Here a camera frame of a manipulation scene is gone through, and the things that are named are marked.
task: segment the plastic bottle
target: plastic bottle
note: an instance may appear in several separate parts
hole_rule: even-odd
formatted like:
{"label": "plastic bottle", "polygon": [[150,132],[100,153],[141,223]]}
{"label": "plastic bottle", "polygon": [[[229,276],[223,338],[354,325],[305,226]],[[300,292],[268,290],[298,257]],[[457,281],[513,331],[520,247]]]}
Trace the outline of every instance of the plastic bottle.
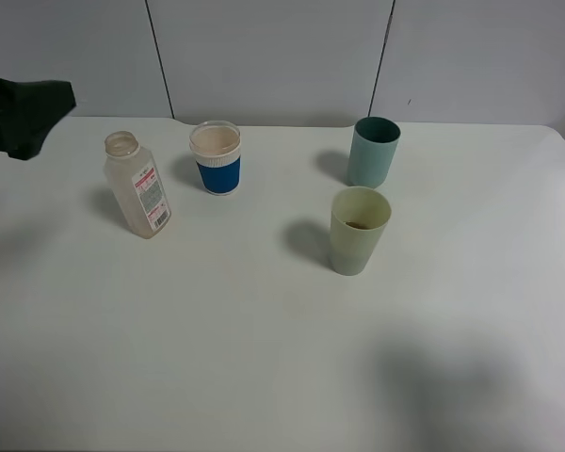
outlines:
{"label": "plastic bottle", "polygon": [[134,234],[151,238],[170,220],[171,211],[153,154],[130,132],[105,140],[105,176]]}

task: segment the table surface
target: table surface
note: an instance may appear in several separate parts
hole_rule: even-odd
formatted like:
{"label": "table surface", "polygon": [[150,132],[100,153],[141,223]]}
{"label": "table surface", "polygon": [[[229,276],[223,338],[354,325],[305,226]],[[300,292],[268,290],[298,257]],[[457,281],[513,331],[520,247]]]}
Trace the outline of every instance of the table surface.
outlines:
{"label": "table surface", "polygon": [[[565,451],[564,140],[400,126],[357,277],[326,252],[351,128],[241,127],[227,197],[167,119],[68,118],[39,157],[0,153],[0,448]],[[150,240],[103,176],[118,130],[169,199]]]}

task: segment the bottle label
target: bottle label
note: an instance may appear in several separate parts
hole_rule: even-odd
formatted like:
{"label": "bottle label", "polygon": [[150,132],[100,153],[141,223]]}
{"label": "bottle label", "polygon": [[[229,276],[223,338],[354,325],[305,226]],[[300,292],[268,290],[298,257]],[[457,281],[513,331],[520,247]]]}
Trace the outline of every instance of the bottle label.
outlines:
{"label": "bottle label", "polygon": [[156,231],[170,216],[170,207],[159,184],[153,161],[132,177],[132,183],[151,229]]}

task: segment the teal plastic cup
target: teal plastic cup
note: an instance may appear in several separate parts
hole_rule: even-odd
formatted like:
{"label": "teal plastic cup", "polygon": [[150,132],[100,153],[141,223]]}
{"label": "teal plastic cup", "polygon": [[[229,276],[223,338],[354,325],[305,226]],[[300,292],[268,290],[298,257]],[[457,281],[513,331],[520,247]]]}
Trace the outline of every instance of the teal plastic cup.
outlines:
{"label": "teal plastic cup", "polygon": [[362,118],[354,127],[347,184],[377,188],[385,178],[396,153],[400,130],[384,118]]}
{"label": "teal plastic cup", "polygon": [[337,193],[331,209],[332,268],[346,276],[364,270],[391,215],[389,202],[372,188]]}

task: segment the cup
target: cup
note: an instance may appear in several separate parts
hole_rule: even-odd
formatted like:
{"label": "cup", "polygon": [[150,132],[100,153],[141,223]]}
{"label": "cup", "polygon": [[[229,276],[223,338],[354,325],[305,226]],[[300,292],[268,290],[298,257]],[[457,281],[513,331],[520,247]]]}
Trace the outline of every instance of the cup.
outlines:
{"label": "cup", "polygon": [[236,190],[241,170],[241,133],[234,124],[199,124],[190,132],[190,150],[208,192],[228,195]]}
{"label": "cup", "polygon": [[396,153],[400,130],[384,118],[362,118],[354,127],[351,141],[347,183],[350,186],[380,186]]}
{"label": "cup", "polygon": [[341,275],[364,270],[387,225],[392,208],[383,195],[365,186],[340,191],[331,209],[331,264]]}

